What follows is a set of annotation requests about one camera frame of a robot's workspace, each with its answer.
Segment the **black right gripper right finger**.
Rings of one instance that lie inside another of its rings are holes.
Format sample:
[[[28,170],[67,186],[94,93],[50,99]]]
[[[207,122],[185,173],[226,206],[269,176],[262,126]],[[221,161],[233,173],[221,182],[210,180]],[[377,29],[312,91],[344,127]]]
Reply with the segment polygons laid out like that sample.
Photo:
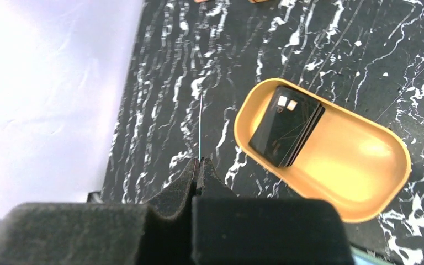
[[[324,200],[234,194],[203,158],[192,198],[195,264],[353,264],[338,212]]]

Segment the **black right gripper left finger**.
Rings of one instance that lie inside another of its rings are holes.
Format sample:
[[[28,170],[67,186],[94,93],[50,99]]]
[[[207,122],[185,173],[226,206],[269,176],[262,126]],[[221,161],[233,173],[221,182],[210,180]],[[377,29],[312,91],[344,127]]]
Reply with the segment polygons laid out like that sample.
[[[0,222],[0,264],[190,264],[199,165],[143,204],[18,205]]]

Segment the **mint green card holder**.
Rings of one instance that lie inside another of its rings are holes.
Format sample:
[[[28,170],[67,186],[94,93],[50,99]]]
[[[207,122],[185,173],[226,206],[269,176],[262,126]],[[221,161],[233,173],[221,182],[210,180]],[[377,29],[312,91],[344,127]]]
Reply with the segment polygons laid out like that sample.
[[[370,251],[366,252],[356,247],[351,247],[352,257],[355,265],[393,265],[395,263],[387,261],[383,257],[377,256]]]

